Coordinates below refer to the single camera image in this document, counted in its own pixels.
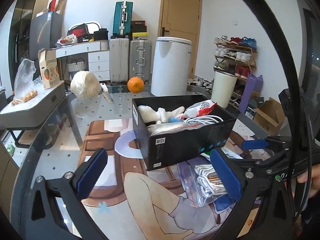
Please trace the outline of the brown cardboard box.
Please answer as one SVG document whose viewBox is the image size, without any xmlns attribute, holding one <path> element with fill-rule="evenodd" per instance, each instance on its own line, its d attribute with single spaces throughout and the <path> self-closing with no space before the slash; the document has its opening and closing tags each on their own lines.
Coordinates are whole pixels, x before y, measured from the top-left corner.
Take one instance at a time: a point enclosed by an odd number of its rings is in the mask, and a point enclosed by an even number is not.
<svg viewBox="0 0 320 240">
<path fill-rule="evenodd" d="M 260 107 L 255 109 L 253 121 L 259 125 L 268 135 L 277 135 L 285 120 L 285 114 L 281 104 L 269 98 Z"/>
</svg>

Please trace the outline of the white cylindrical cup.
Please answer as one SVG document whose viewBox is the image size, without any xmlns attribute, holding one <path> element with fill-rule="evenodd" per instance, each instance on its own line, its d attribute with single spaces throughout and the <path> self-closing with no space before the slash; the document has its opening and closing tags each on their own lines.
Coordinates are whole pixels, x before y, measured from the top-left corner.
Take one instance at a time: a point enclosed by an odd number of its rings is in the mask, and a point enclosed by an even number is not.
<svg viewBox="0 0 320 240">
<path fill-rule="evenodd" d="M 211 100 L 220 107 L 226 108 L 232 96 L 237 77 L 235 75 L 215 71 Z"/>
</svg>

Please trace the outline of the black cardboard box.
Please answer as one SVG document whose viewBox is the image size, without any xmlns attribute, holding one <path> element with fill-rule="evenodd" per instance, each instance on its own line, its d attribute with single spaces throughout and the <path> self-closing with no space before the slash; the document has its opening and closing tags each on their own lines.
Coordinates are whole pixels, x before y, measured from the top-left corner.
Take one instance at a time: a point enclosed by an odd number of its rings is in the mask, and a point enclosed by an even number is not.
<svg viewBox="0 0 320 240">
<path fill-rule="evenodd" d="M 142 153 L 147 171 L 175 165 L 196 158 L 203 152 L 225 145 L 236 117 L 220 106 L 215 106 L 211 115 L 222 118 L 222 122 L 206 125 L 198 129 L 174 133 L 150 135 L 138 110 L 139 106 L 159 107 L 172 111 L 177 107 L 185 108 L 205 100 L 202 95 L 161 96 L 134 98 L 132 100 L 133 130 Z"/>
</svg>

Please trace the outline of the wooden shoe rack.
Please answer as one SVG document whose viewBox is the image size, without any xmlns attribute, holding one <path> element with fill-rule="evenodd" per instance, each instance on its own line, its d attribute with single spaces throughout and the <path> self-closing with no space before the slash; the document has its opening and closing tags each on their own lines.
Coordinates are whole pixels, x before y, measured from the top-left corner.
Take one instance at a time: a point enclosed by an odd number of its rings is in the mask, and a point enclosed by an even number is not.
<svg viewBox="0 0 320 240">
<path fill-rule="evenodd" d="M 257 41 L 249 37 L 231 37 L 222 35 L 214 38 L 216 50 L 214 57 L 215 70 L 235 75 L 237 79 L 246 82 L 252 69 L 257 67 Z"/>
</svg>

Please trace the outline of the grey side table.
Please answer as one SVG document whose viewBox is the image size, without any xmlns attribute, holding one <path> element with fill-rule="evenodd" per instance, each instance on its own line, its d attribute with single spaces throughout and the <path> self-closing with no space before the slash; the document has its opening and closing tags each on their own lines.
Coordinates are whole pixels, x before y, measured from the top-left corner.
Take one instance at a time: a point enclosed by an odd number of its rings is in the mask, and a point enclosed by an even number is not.
<svg viewBox="0 0 320 240">
<path fill-rule="evenodd" d="M 28 102 L 8 104 L 1 110 L 1 126 L 10 132 L 17 147 L 28 148 L 29 145 L 19 143 L 21 136 L 16 137 L 14 131 L 24 133 L 39 129 L 65 96 L 65 82 L 59 81 Z"/>
</svg>

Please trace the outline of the orange fruit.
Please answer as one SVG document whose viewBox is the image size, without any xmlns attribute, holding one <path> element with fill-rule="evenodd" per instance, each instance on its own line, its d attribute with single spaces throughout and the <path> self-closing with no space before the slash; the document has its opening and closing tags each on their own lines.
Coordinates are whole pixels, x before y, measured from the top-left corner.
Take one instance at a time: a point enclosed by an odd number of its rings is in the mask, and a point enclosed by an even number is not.
<svg viewBox="0 0 320 240">
<path fill-rule="evenodd" d="M 140 77 L 132 77 L 127 82 L 127 88 L 133 94 L 140 93 L 144 89 L 144 81 Z"/>
</svg>

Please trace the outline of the clear plastic snack bag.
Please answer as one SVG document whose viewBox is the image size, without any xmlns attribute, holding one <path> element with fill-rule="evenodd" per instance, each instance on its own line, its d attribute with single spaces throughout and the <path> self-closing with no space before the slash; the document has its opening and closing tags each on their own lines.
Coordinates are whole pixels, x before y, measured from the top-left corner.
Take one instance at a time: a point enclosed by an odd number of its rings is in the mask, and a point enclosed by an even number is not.
<svg viewBox="0 0 320 240">
<path fill-rule="evenodd" d="M 18 67 L 14 81 L 14 98 L 11 104 L 25 103 L 44 92 L 40 76 L 34 80 L 36 73 L 35 63 L 30 59 L 23 59 Z"/>
</svg>

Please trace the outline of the cream yarn ball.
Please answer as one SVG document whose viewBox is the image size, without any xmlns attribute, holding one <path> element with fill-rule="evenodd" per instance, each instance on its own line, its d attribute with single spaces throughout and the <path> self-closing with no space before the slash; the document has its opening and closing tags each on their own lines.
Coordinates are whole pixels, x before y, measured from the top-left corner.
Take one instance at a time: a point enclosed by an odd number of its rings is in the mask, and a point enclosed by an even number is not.
<svg viewBox="0 0 320 240">
<path fill-rule="evenodd" d="M 93 73 L 81 70 L 71 81 L 71 92 L 80 100 L 95 98 L 101 92 L 101 85 Z"/>
</svg>

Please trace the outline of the silver suitcase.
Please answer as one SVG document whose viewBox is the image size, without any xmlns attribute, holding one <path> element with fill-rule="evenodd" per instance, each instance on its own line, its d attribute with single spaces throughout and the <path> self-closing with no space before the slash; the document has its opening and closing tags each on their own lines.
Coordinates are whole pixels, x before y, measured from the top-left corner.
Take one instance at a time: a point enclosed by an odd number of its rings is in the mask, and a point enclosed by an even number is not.
<svg viewBox="0 0 320 240">
<path fill-rule="evenodd" d="M 130 41 L 129 78 L 140 77 L 150 82 L 152 42 L 149 40 Z"/>
</svg>

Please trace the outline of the brown wooden door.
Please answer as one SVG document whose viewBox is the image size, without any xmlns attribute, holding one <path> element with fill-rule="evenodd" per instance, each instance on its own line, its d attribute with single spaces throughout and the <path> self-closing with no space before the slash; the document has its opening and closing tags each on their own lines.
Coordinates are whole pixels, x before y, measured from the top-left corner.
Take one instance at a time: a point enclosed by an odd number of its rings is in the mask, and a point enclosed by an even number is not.
<svg viewBox="0 0 320 240">
<path fill-rule="evenodd" d="M 192 42 L 189 77 L 195 76 L 201 28 L 202 0 L 161 0 L 158 36 Z"/>
</svg>

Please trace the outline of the orange fruit cardboard box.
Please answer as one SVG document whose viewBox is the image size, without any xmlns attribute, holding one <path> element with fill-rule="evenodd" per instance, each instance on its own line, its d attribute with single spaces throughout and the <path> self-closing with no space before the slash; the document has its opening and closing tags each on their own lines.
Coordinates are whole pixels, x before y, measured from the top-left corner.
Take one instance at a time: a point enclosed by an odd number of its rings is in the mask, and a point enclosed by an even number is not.
<svg viewBox="0 0 320 240">
<path fill-rule="evenodd" d="M 60 81 L 56 52 L 54 50 L 41 49 L 38 52 L 38 59 L 44 88 L 54 87 Z"/>
</svg>

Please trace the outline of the white suitcase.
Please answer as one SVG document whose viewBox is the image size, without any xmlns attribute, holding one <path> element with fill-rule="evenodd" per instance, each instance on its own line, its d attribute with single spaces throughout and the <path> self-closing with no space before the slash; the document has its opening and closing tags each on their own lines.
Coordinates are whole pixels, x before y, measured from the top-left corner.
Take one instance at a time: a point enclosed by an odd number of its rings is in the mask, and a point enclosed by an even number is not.
<svg viewBox="0 0 320 240">
<path fill-rule="evenodd" d="M 129 80 L 128 38 L 115 38 L 110 41 L 110 80 L 112 83 Z"/>
</svg>

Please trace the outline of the teal suitcase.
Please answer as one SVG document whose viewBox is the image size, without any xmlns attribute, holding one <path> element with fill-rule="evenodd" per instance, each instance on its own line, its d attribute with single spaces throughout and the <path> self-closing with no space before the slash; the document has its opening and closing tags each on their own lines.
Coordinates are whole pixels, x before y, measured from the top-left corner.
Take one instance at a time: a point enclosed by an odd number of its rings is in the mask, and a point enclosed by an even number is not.
<svg viewBox="0 0 320 240">
<path fill-rule="evenodd" d="M 131 33 L 132 12 L 133 2 L 116 2 L 111 39 L 129 38 Z"/>
</svg>

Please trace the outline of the grey refrigerator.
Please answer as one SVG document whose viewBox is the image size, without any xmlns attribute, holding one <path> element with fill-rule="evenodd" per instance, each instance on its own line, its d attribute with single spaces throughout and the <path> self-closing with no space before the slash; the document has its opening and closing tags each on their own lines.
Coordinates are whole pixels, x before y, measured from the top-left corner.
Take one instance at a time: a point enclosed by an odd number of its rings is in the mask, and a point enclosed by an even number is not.
<svg viewBox="0 0 320 240">
<path fill-rule="evenodd" d="M 29 33 L 29 59 L 38 59 L 41 49 L 55 48 L 61 38 L 63 16 L 57 12 L 47 12 L 31 20 Z"/>
</svg>

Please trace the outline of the white handled knife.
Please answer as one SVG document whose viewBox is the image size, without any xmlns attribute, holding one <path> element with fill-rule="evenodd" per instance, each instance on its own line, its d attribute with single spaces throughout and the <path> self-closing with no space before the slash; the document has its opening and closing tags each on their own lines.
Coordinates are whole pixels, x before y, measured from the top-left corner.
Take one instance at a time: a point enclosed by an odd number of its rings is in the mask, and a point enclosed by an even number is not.
<svg viewBox="0 0 320 240">
<path fill-rule="evenodd" d="M 114 104 L 114 100 L 112 99 L 112 97 L 108 92 L 107 85 L 105 83 L 100 83 L 100 87 L 101 87 L 102 95 L 107 100 L 107 102 L 110 104 Z"/>
</svg>

